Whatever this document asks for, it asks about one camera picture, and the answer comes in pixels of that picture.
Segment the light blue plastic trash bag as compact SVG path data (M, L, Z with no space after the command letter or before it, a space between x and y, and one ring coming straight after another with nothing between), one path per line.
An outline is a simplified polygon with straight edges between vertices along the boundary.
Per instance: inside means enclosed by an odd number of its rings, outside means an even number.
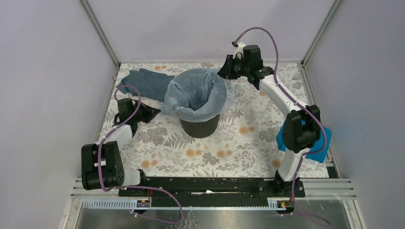
M189 69L170 81L161 112L187 122L205 122L230 110L234 98L231 81L216 69Z

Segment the black plastic trash bin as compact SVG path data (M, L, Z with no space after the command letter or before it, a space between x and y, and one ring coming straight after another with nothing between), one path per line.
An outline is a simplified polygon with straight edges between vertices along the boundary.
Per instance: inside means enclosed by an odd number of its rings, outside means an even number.
M212 135L219 123L220 115L216 115L212 119L205 122L188 122L180 119L180 124L189 136L193 138L206 138Z

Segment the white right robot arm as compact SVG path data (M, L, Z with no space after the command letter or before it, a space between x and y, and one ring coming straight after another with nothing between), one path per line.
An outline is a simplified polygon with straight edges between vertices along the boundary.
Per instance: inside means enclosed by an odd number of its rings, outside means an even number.
M275 68L264 66L257 45L233 42L233 46L235 52L226 57L218 74L229 80L246 77L249 83L273 101L285 117L282 142L286 150L277 171L281 179L274 183L275 193L285 197L293 190L291 182L298 178L303 157L310 153L321 138L327 140L320 122L320 109L300 101L279 80Z

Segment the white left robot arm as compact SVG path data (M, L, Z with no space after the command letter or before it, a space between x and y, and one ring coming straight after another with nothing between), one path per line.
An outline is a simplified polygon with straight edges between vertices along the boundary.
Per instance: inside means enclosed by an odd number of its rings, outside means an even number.
M143 196L148 191L146 175L142 169L125 169L120 149L135 135L139 122L149 123L160 110L130 98L118 100L117 107L111 131L81 148L82 185L85 190L130 186L136 196Z

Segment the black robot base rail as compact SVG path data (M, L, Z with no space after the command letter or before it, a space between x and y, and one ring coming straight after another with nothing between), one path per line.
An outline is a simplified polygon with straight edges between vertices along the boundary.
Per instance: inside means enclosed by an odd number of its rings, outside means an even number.
M147 177L147 190L120 190L120 197L146 198L152 207L267 207L268 198L291 201L291 182L272 178Z

